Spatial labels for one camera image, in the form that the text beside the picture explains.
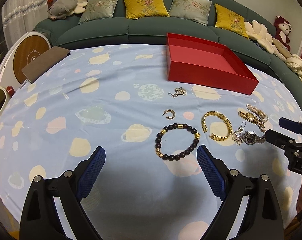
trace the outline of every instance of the gold wristwatch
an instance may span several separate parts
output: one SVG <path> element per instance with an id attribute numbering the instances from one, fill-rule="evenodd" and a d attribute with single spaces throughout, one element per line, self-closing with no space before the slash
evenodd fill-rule
<path id="1" fill-rule="evenodd" d="M 257 116 L 253 115 L 252 113 L 243 113 L 241 111 L 238 112 L 238 116 L 253 124 L 256 124 L 261 132 L 264 132 L 264 122 L 261 119 L 258 119 Z"/>

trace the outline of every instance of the light blue bedsheet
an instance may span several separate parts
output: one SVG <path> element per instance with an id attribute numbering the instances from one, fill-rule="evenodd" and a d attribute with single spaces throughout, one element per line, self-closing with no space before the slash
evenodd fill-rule
<path id="1" fill-rule="evenodd" d="M 34 84 L 27 83 L 10 100 L 0 119 L 0 197 L 19 221 L 34 176 L 60 176 L 89 158 L 97 146 L 106 162 L 82 205 L 104 240 L 198 240 L 221 202 L 216 198 L 196 160 L 196 150 L 184 159 L 163 161 L 154 150 L 156 134 L 169 124 L 187 123 L 198 129 L 200 143 L 228 168 L 244 176 L 267 174 L 280 203 L 284 226 L 296 215 L 301 176 L 287 170 L 282 150 L 264 143 L 237 146 L 231 138 L 217 142 L 211 132 L 226 135 L 220 119 L 206 119 L 219 111 L 232 123 L 242 123 L 238 110 L 250 103 L 270 119 L 268 128 L 302 138 L 278 125 L 282 116 L 302 121 L 302 112 L 278 80 L 250 68 L 259 84 L 251 96 L 227 90 L 167 82 L 166 52 L 162 45 L 114 45 L 78 49 L 56 64 Z M 176 87 L 186 96 L 172 98 Z M 175 119 L 162 116 L 173 109 Z M 246 131 L 262 135 L 246 122 Z M 192 142 L 186 130 L 173 130 L 162 140 L 162 152 L 177 154 Z M 61 205 L 60 218 L 72 233 Z M 241 206 L 229 237 L 236 235 L 245 206 Z"/>

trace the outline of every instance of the silver wristwatch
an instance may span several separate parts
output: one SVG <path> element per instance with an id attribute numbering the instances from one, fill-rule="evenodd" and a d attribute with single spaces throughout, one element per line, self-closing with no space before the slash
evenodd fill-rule
<path id="1" fill-rule="evenodd" d="M 248 145 L 253 145 L 254 143 L 264 143 L 265 136 L 257 136 L 255 132 L 245 132 L 243 135 L 243 141 Z"/>

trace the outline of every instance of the green sofa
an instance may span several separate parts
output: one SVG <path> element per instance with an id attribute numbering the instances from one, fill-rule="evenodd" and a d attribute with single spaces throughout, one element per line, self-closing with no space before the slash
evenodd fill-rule
<path id="1" fill-rule="evenodd" d="M 169 11 L 173 0 L 163 0 Z M 93 20 L 78 25 L 81 15 L 65 20 L 45 19 L 35 31 L 48 37 L 53 46 L 67 49 L 89 48 L 109 44 L 166 44 L 166 34 L 179 33 L 215 41 L 228 46 L 244 63 L 280 80 L 291 92 L 302 109 L 302 82 L 287 65 L 250 40 L 227 30 L 216 28 L 215 3 L 239 15 L 246 21 L 263 23 L 275 36 L 275 27 L 262 16 L 233 0 L 211 0 L 208 26 L 176 17 L 143 17 L 137 20 L 125 18 L 125 4 L 118 0 L 112 18 Z"/>

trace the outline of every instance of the jewelry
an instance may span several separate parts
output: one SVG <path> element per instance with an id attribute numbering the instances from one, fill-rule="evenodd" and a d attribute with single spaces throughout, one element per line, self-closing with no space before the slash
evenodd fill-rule
<path id="1" fill-rule="evenodd" d="M 162 136 L 163 134 L 165 134 L 167 131 L 169 130 L 173 130 L 173 129 L 187 129 L 189 132 L 191 132 L 192 134 L 194 134 L 194 140 L 193 140 L 193 143 L 191 144 L 191 146 L 189 148 L 187 148 L 184 152 L 181 152 L 180 154 L 177 154 L 177 155 L 167 155 L 167 154 L 162 154 L 161 151 L 160 151 L 160 148 L 161 148 L 161 141 L 162 141 Z M 161 130 L 161 132 L 159 132 L 157 135 L 156 135 L 156 139 L 155 139 L 155 152 L 156 152 L 156 155 L 158 155 L 160 158 L 162 158 L 162 160 L 166 161 L 166 160 L 169 160 L 169 161 L 173 161 L 173 160 L 176 160 L 178 161 L 180 158 L 184 158 L 186 155 L 189 155 L 190 152 L 192 152 L 198 145 L 198 139 L 200 138 L 200 134 L 198 133 L 198 131 L 195 129 L 195 128 L 192 128 L 192 126 L 190 125 L 187 125 L 186 123 L 184 124 L 177 124 L 177 123 L 174 123 L 173 125 L 170 124 L 169 126 L 165 126 L 163 127 L 163 129 Z"/>
<path id="2" fill-rule="evenodd" d="M 251 112 L 255 113 L 258 115 L 258 117 L 263 121 L 267 122 L 268 121 L 268 116 L 265 114 L 262 110 L 258 109 L 256 106 L 252 106 L 250 104 L 246 104 L 246 108 L 250 110 Z"/>
<path id="3" fill-rule="evenodd" d="M 174 94 L 171 94 L 171 93 L 168 93 L 168 94 L 171 95 L 172 97 L 176 98 L 179 95 L 186 96 L 186 93 L 187 93 L 187 91 L 184 88 L 180 87 L 180 88 L 175 88 Z"/>
<path id="4" fill-rule="evenodd" d="M 238 130 L 232 133 L 232 140 L 233 140 L 233 142 L 235 142 L 237 144 L 237 146 L 240 146 L 244 142 L 241 132 L 243 131 L 245 125 L 246 125 L 246 122 L 242 122 L 242 124 L 238 128 Z"/>
<path id="5" fill-rule="evenodd" d="M 243 113 L 241 111 L 238 112 L 238 116 L 245 119 L 246 121 L 249 121 L 253 124 L 256 124 L 258 128 L 261 130 L 261 132 L 264 132 L 265 126 L 264 122 L 257 118 L 257 116 L 253 115 L 252 113 Z"/>
<path id="6" fill-rule="evenodd" d="M 228 128 L 228 131 L 229 131 L 229 134 L 227 136 L 217 136 L 214 133 L 211 133 L 210 138 L 215 140 L 215 141 L 225 141 L 227 138 L 230 137 L 230 135 L 232 133 L 232 125 L 231 125 L 230 121 L 226 118 L 225 115 L 223 115 L 219 112 L 209 111 L 205 115 L 203 115 L 202 121 L 201 121 L 202 129 L 203 129 L 204 132 L 207 132 L 207 127 L 206 127 L 206 124 L 205 124 L 205 118 L 209 115 L 214 115 L 214 116 L 222 119 L 222 121 L 226 124 L 226 127 Z"/>
<path id="7" fill-rule="evenodd" d="M 264 143 L 266 141 L 265 135 L 257 136 L 255 132 L 245 132 L 243 135 L 243 141 L 248 145 L 253 145 L 254 143 Z"/>
<path id="8" fill-rule="evenodd" d="M 166 116 L 166 119 L 172 120 L 175 117 L 175 112 L 172 109 L 165 110 L 162 116 L 164 116 L 167 113 L 172 113 L 173 116 Z"/>

